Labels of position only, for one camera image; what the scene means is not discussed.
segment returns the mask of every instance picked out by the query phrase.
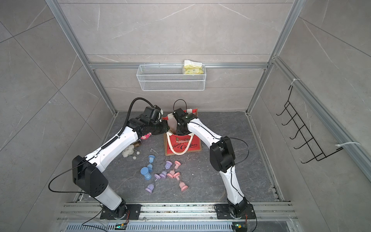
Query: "white wire basket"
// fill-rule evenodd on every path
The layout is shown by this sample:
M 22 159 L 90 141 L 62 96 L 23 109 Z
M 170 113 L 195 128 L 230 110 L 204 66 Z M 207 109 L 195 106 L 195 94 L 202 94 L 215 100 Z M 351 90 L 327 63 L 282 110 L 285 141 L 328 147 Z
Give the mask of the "white wire basket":
M 205 90 L 204 74 L 183 74 L 183 64 L 139 65 L 137 78 L 143 91 Z

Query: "black wire rack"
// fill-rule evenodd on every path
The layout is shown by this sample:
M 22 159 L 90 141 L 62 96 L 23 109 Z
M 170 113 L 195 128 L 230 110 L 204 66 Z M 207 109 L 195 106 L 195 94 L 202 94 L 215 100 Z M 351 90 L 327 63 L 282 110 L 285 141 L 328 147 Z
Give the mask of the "black wire rack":
M 339 147 L 338 149 L 336 149 L 335 152 L 333 152 L 333 153 L 331 153 L 331 154 L 329 154 L 329 155 L 326 155 L 326 154 L 323 152 L 322 148 L 319 146 L 318 142 L 316 141 L 316 139 L 315 139 L 314 136 L 312 135 L 311 131 L 308 129 L 308 127 L 306 126 L 306 124 L 304 123 L 304 121 L 302 120 L 302 118 L 300 117 L 300 115 L 298 114 L 298 112 L 295 110 L 294 106 L 293 106 L 293 105 L 291 104 L 291 102 L 290 102 L 290 96 L 291 96 L 291 92 L 292 92 L 292 86 L 289 87 L 289 91 L 290 91 L 289 97 L 288 97 L 288 99 L 287 99 L 287 102 L 284 104 L 285 109 L 284 109 L 280 114 L 276 114 L 276 115 L 277 115 L 277 116 L 280 116 L 280 115 L 282 115 L 282 114 L 286 111 L 286 112 L 290 115 L 291 119 L 290 119 L 286 124 L 283 124 L 283 123 L 281 123 L 281 124 L 282 124 L 283 126 L 285 126 L 285 125 L 287 125 L 289 122 L 293 121 L 293 122 L 295 123 L 296 127 L 298 128 L 298 131 L 296 132 L 295 136 L 294 136 L 293 138 L 290 137 L 290 139 L 292 139 L 292 140 L 295 139 L 299 133 L 300 133 L 301 136 L 303 137 L 305 143 L 304 143 L 303 145 L 301 145 L 300 147 L 297 147 L 297 148 L 294 147 L 294 149 L 300 149 L 300 148 L 302 148 L 304 145 L 308 145 L 308 147 L 309 147 L 309 149 L 310 149 L 310 151 L 311 151 L 311 153 L 312 153 L 312 155 L 313 155 L 313 158 L 311 158 L 311 159 L 308 160 L 307 162 L 301 162 L 301 163 L 305 164 L 305 163 L 308 163 L 308 162 L 310 162 L 310 161 L 312 161 L 312 160 L 314 160 L 314 159 L 316 159 L 317 161 L 320 161 L 320 160 L 323 160 L 324 158 L 327 158 L 327 157 L 329 157 L 329 156 L 335 154 L 335 153 L 338 152 L 338 151 L 343 150 L 342 147 Z M 289 107 L 289 106 L 290 106 L 290 107 L 292 108 L 292 110 L 295 112 L 294 115 L 292 115 L 292 114 L 289 112 L 289 110 L 288 110 L 288 107 Z M 302 125 L 301 127 L 298 126 L 298 124 L 301 124 L 301 123 L 297 123 L 297 122 L 295 121 L 295 119 L 294 119 L 295 116 L 297 116 L 297 118 L 299 118 L 298 120 L 300 120 L 300 121 L 303 123 L 303 125 Z M 304 128 L 305 128 L 305 129 L 309 132 L 309 134 L 310 134 L 309 138 L 307 138 L 308 140 L 305 138 L 305 136 L 304 136 L 303 133 L 302 133 L 302 129 L 304 129 Z M 318 148 L 319 148 L 319 150 L 320 150 L 320 152 L 319 152 L 318 155 L 315 155 L 315 153 L 313 152 L 314 149 L 312 149 L 311 146 L 309 145 L 309 142 L 310 142 L 310 141 L 314 141 L 315 144 L 318 146 Z

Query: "white plush toy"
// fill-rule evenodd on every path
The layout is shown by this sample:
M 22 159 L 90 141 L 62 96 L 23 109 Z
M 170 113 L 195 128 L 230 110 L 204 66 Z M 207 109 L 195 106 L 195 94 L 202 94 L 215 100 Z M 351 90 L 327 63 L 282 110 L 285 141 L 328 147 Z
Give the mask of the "white plush toy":
M 136 160 L 137 157 L 136 157 L 136 156 L 132 156 L 132 154 L 134 153 L 134 150 L 135 150 L 135 149 L 134 149 L 134 145 L 131 144 L 131 145 L 129 145 L 127 148 L 125 148 L 125 150 L 122 151 L 122 156 L 123 156 L 124 158 L 130 156 L 130 157 L 133 157 L 133 160 Z

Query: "aluminum frame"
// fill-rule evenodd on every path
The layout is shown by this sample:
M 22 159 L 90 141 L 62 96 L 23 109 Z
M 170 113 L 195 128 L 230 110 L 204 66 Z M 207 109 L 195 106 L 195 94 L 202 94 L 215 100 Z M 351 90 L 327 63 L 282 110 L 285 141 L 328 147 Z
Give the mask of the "aluminum frame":
M 291 82 L 293 79 L 299 79 L 279 56 L 274 57 L 273 63 L 287 77 L 288 81 Z M 322 102 L 301 80 L 294 81 L 292 85 L 340 144 L 356 142 L 354 137 L 350 135 L 344 126 L 327 110 Z M 357 144 L 346 144 L 343 148 L 371 182 L 371 158 L 368 153 L 362 146 Z
M 252 132 L 252 134 L 254 136 L 254 139 L 256 141 L 256 147 L 257 147 L 258 152 L 259 152 L 259 154 L 260 154 L 260 156 L 262 158 L 264 167 L 265 167 L 265 169 L 267 171 L 269 181 L 274 186 L 274 188 L 276 189 L 278 199 L 284 201 L 285 199 L 283 197 L 283 194 L 282 194 L 281 188 L 280 188 L 280 186 L 278 184 L 278 181 L 276 179 L 276 176 L 275 176 L 275 174 L 273 172 L 272 165 L 269 162 L 268 155 L 265 152 L 263 143 L 262 143 L 260 137 L 258 136 L 257 129 L 256 129 L 256 126 L 255 126 L 255 123 L 254 123 L 254 120 L 252 119 L 251 115 L 249 115 L 248 113 L 246 113 L 246 117 L 247 117 L 247 121 L 249 122 L 249 125 L 250 125 L 250 128 L 251 128 L 251 132 Z
M 250 103 L 246 109 L 246 112 L 247 113 L 251 113 L 251 111 L 253 110 L 255 104 L 256 104 L 256 101 L 264 87 L 264 84 L 265 82 L 267 81 L 268 79 L 268 76 L 269 76 L 269 73 L 272 69 L 272 61 L 274 59 L 275 56 L 279 55 L 285 42 L 286 42 L 286 39 L 287 37 L 289 36 L 290 32 L 291 32 L 291 29 L 293 28 L 296 20 L 298 19 L 298 16 L 305 4 L 306 0 L 295 0 L 295 2 L 293 3 L 292 5 L 292 8 L 290 10 L 290 13 L 286 19 L 286 22 L 283 26 L 283 29 L 281 31 L 281 34 L 279 35 L 278 37 L 278 40 L 276 42 L 276 45 L 275 47 L 273 48 L 273 51 L 272 51 L 272 54 L 270 55 L 269 57 L 269 61 L 268 61 L 268 67 L 267 67 L 267 70 L 265 70 L 265 72 L 263 73 L 262 77 L 260 78 L 259 80 L 259 83 L 255 89 L 255 92 L 250 100 Z
M 182 62 L 117 62 L 117 63 L 105 63 L 96 62 L 90 63 L 89 66 L 92 69 L 137 69 L 140 65 L 181 65 Z M 205 68 L 267 68 L 267 62 L 206 62 L 202 63 Z
M 62 28 L 63 32 L 65 33 L 68 41 L 71 43 L 73 49 L 75 50 L 77 56 L 81 60 L 83 66 L 85 67 L 86 71 L 88 72 L 89 76 L 93 80 L 95 86 L 97 87 L 98 91 L 100 92 L 101 96 L 103 97 L 104 101 L 106 102 L 109 110 L 113 115 L 117 114 L 117 110 L 113 105 L 111 99 L 109 98 L 105 88 L 103 87 L 102 83 L 100 82 L 98 75 L 89 67 L 88 58 L 82 49 L 82 46 L 78 42 L 75 34 L 73 33 L 70 24 L 67 21 L 66 16 L 63 14 L 63 11 L 57 2 L 57 0 L 45 0 L 48 4 L 50 10 L 53 12 L 56 20 L 58 21 L 60 27 Z
M 141 204 L 138 220 L 133 222 L 241 222 L 242 219 L 217 219 L 215 204 L 227 202 L 136 202 L 127 204 Z M 258 221 L 298 221 L 291 202 L 251 202 Z M 101 211 L 99 202 L 96 203 L 66 203 L 56 215 L 58 223 L 84 222 Z

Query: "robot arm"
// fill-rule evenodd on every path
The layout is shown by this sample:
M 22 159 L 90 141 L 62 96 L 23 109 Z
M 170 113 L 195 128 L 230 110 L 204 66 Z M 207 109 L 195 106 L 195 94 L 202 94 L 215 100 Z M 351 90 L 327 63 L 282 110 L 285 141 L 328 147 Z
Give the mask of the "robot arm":
M 232 145 L 230 144 L 229 139 L 223 139 L 220 135 L 215 134 L 209 128 L 207 128 L 198 118 L 192 119 L 188 123 L 188 130 L 191 133 L 194 133 L 199 137 L 202 142 L 206 144 L 210 148 L 210 162 L 214 169 L 219 171 L 221 178 L 223 179 L 224 185 L 227 189 L 227 198 L 230 203 L 233 205 L 239 204 L 241 201 L 244 200 L 244 195 L 240 189 L 240 185 L 238 184 L 235 167 L 234 167 L 234 154 L 231 155 L 232 157 L 223 158 L 223 156 L 218 156 L 216 153 L 222 147 L 219 145 L 225 145 L 228 150 L 233 152 Z M 229 162 L 231 167 L 228 169 L 226 162 Z
M 118 196 L 108 185 L 108 180 L 102 172 L 110 162 L 130 144 L 141 136 L 164 134 L 169 127 L 167 121 L 161 121 L 162 110 L 157 106 L 146 107 L 143 114 L 128 121 L 122 133 L 116 134 L 103 146 L 86 155 L 84 158 L 76 156 L 72 161 L 73 182 L 91 197 L 104 205 L 104 210 L 111 212 L 115 218 L 125 216 L 125 200 Z M 234 217 L 240 217 L 247 206 L 238 184 L 234 159 L 235 155 L 228 137 L 221 137 L 208 129 L 194 115 L 177 109 L 173 113 L 178 122 L 177 134 L 194 133 L 210 148 L 210 162 L 217 170 L 227 189 L 229 210 Z
M 229 211 L 233 217 L 240 217 L 247 206 L 247 200 L 237 181 L 234 167 L 236 157 L 230 139 L 211 131 L 194 114 L 177 109 L 173 115 L 178 122 L 177 134 L 194 133 L 209 147 L 210 163 L 221 175 L 227 190 Z
M 127 126 L 120 130 L 103 146 L 86 155 L 76 156 L 72 160 L 73 182 L 91 197 L 104 205 L 104 210 L 111 212 L 120 219 L 125 215 L 125 201 L 108 185 L 102 174 L 107 166 L 130 144 L 143 135 L 164 134 L 169 130 L 166 121 L 161 121 L 163 112 L 157 107 L 146 107 L 143 114 L 128 121 Z

